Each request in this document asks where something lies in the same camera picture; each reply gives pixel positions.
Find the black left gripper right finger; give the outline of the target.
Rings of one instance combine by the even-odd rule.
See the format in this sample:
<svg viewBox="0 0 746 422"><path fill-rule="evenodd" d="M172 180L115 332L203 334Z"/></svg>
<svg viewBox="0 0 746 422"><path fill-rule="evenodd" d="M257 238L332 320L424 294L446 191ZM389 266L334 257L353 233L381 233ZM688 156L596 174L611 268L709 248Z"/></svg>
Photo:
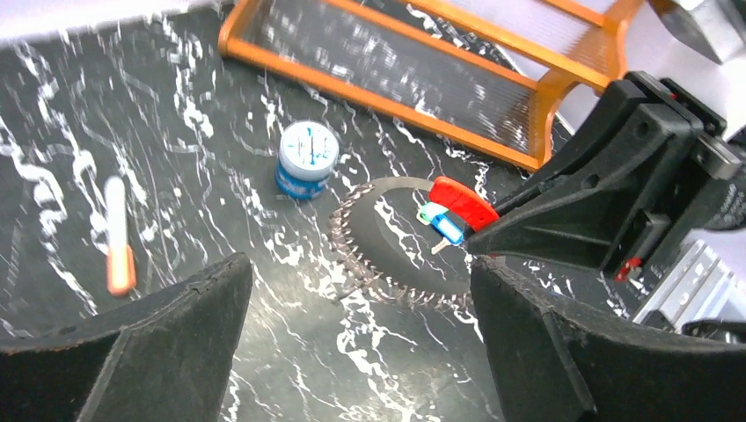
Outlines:
<svg viewBox="0 0 746 422"><path fill-rule="evenodd" d="M649 328L477 258L472 299L507 421L742 421L745 348Z"/></svg>

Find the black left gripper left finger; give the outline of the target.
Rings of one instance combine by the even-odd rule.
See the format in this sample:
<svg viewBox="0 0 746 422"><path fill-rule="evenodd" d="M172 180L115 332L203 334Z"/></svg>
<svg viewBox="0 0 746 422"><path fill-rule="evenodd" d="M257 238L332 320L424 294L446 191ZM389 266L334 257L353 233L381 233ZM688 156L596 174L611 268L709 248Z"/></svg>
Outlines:
<svg viewBox="0 0 746 422"><path fill-rule="evenodd" d="M3 340L2 420L218 420L251 292L240 252L78 324Z"/></svg>

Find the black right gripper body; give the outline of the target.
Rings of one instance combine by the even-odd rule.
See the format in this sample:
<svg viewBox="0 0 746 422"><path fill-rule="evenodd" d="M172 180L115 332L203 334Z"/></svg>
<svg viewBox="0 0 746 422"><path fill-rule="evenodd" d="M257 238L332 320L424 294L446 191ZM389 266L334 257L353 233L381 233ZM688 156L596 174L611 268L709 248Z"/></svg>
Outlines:
<svg viewBox="0 0 746 422"><path fill-rule="evenodd" d="M693 229L745 227L745 131L723 140L724 119L669 78L624 79L644 97L626 102L634 122L613 133L622 182L635 184L604 268L616 281L668 268Z"/></svg>

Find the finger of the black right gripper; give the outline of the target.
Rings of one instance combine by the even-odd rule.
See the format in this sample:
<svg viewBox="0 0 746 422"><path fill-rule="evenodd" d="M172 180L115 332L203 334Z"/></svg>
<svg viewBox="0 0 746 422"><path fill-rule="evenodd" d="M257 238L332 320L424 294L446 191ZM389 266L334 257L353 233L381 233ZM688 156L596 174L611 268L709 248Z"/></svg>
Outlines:
<svg viewBox="0 0 746 422"><path fill-rule="evenodd" d="M626 102L643 97L625 79L611 83L574 136L496 206L498 220L468 238L468 252L605 271L635 186L622 182L613 133L634 122Z"/></svg>

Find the blue tagged key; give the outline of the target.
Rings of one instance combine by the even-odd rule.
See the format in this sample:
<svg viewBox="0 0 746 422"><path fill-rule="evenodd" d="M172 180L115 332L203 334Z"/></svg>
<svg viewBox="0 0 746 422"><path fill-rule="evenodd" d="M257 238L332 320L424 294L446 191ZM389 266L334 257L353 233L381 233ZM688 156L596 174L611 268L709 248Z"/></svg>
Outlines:
<svg viewBox="0 0 746 422"><path fill-rule="evenodd" d="M459 246L464 241L464 232L446 214L434 216L430 225L442 237L441 241L431 248L432 254L438 254L451 245Z"/></svg>

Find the green tagged key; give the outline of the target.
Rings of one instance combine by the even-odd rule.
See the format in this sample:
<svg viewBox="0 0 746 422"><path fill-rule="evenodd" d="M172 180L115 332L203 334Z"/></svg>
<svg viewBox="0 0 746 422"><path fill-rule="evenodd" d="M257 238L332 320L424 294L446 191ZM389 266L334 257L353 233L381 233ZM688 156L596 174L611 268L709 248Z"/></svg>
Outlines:
<svg viewBox="0 0 746 422"><path fill-rule="evenodd" d="M448 211L449 210L446 207L440 204L427 202L419 207L416 219L423 225L430 225L442 216L445 216Z"/></svg>

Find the red handled spiked keyring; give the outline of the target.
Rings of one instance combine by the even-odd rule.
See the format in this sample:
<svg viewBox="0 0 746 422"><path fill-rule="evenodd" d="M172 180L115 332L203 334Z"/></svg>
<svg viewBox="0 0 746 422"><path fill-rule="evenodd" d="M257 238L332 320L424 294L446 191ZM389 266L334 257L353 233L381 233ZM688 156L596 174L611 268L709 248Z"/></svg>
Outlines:
<svg viewBox="0 0 746 422"><path fill-rule="evenodd" d="M336 302L360 292L410 308L472 306L470 255L461 246L434 254L442 236L417 219L431 186L424 178L377 178L333 211L329 244L351 278Z"/></svg>

